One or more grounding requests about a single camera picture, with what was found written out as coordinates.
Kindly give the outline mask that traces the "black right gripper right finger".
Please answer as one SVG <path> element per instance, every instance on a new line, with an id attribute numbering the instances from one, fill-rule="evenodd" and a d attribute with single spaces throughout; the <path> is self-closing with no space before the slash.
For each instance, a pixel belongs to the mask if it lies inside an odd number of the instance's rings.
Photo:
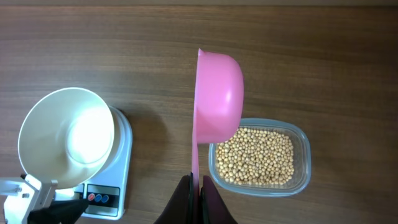
<path id="1" fill-rule="evenodd" d="M 238 224 L 229 212 L 211 177 L 203 176 L 200 189 L 200 212 L 202 224 Z"/>

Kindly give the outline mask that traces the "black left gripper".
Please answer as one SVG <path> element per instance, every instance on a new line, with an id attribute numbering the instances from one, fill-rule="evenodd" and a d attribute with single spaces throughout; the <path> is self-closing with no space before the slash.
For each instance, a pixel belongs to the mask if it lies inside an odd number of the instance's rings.
<path id="1" fill-rule="evenodd" d="M 28 224 L 75 224 L 88 208 L 87 199 L 54 201 L 48 208 L 29 213 Z"/>

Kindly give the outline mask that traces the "pink plastic measuring scoop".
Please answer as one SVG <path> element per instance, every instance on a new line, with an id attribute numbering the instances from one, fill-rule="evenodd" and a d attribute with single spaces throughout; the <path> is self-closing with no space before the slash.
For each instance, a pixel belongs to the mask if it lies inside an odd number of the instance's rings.
<path id="1" fill-rule="evenodd" d="M 193 191 L 199 193 L 198 145 L 221 143 L 237 131 L 244 101 L 244 78 L 234 58 L 198 50 L 192 128 Z"/>

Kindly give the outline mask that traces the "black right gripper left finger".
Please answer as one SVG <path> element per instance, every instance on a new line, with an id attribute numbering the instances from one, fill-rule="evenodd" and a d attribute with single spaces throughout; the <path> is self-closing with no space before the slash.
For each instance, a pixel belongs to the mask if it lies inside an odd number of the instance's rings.
<path id="1" fill-rule="evenodd" d="M 193 219 L 193 177 L 184 175 L 168 204 L 154 224 L 191 224 Z"/>

